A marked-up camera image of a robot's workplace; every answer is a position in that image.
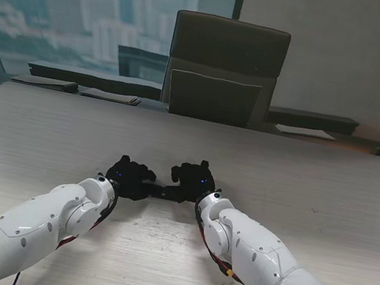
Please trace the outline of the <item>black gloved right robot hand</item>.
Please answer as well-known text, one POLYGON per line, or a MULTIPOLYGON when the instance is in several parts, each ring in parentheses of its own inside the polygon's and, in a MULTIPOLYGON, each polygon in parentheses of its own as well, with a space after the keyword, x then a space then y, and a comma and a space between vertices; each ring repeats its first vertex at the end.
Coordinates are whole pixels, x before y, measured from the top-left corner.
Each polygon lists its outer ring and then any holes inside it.
POLYGON ((216 190, 207 160, 200 164, 185 162, 180 166, 173 166, 171 180, 177 185, 166 186, 164 194, 168 200, 176 202, 196 202, 216 190))

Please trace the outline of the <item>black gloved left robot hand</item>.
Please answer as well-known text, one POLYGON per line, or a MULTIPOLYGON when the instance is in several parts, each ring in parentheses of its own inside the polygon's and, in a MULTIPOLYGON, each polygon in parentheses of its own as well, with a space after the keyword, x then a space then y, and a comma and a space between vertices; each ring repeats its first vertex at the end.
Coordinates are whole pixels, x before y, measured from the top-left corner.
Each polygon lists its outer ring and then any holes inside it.
POLYGON ((123 155, 105 174, 114 181, 114 188, 121 198, 139 201, 146 199, 151 192, 149 183, 156 181, 156 174, 147 167, 123 155))

